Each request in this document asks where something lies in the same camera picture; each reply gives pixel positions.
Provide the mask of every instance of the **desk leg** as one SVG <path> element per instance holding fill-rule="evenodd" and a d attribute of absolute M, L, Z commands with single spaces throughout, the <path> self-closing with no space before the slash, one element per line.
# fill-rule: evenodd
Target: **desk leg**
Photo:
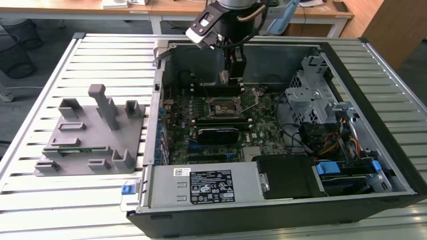
<path fill-rule="evenodd" d="M 149 15 L 151 27 L 152 27 L 152 34 L 160 35 L 161 34 L 161 16 L 159 15 Z"/>
<path fill-rule="evenodd" d="M 340 37 L 347 21 L 348 21 L 347 18 L 335 18 L 335 24 L 332 25 L 331 30 L 328 31 L 328 34 L 327 34 L 328 38 Z"/>

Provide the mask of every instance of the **slotted metal platform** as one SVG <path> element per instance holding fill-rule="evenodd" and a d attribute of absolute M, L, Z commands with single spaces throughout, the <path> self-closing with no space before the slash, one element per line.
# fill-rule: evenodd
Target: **slotted metal platform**
<path fill-rule="evenodd" d="M 0 239 L 148 239 L 121 212 L 121 185 L 141 176 L 156 40 L 176 35 L 86 34 L 73 39 L 0 162 Z M 405 154 L 427 179 L 427 110 L 369 44 L 357 39 L 259 37 L 277 42 L 328 41 L 369 99 Z M 348 99 L 333 81 L 344 100 Z M 50 137 L 61 98 L 94 105 L 90 84 L 106 86 L 117 105 L 145 105 L 144 129 L 132 174 L 34 177 L 41 149 Z M 387 210 L 357 223 L 231 233 L 188 239 L 425 239 L 427 201 Z"/>

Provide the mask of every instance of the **blue tab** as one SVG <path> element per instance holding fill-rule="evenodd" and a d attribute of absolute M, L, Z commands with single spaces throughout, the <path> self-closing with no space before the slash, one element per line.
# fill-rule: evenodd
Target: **blue tab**
<path fill-rule="evenodd" d="M 320 164 L 315 166 L 315 169 L 317 170 L 319 175 L 325 174 L 325 171 L 323 171 Z"/>
<path fill-rule="evenodd" d="M 339 164 L 335 161 L 323 161 L 316 166 L 317 174 L 339 174 L 341 172 Z"/>
<path fill-rule="evenodd" d="M 135 194 L 135 185 L 123 185 L 121 186 L 121 195 Z"/>
<path fill-rule="evenodd" d="M 380 171 L 381 170 L 381 165 L 380 165 L 379 161 L 373 160 L 372 161 L 372 165 L 373 165 L 375 171 Z"/>

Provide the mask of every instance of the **power supply label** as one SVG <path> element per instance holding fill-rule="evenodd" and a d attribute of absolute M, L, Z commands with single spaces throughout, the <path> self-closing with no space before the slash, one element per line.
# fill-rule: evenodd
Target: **power supply label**
<path fill-rule="evenodd" d="M 235 202 L 232 171 L 192 171 L 189 193 L 189 201 L 193 205 Z"/>

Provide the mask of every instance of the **floor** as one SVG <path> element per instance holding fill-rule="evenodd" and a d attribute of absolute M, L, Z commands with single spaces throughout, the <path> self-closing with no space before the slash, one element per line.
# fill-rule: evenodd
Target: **floor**
<path fill-rule="evenodd" d="M 120 20 L 65 20 L 64 28 L 60 28 L 61 20 L 34 20 L 37 32 L 42 40 L 42 46 L 28 52 L 37 71 L 24 79 L 9 79 L 0 72 L 0 81 L 5 87 L 42 87 L 60 60 L 69 40 L 76 32 L 102 34 L 152 34 L 148 21 L 124 22 Z M 183 34 L 185 27 L 161 23 L 164 34 Z M 413 90 L 421 101 L 427 103 L 427 42 L 423 42 L 413 54 L 405 60 L 397 70 L 404 82 Z M 26 114 L 33 106 L 41 89 L 10 89 L 16 99 L 13 102 L 0 101 L 0 140 L 12 141 L 22 124 Z M 0 144 L 0 156 L 4 155 L 8 146 Z"/>

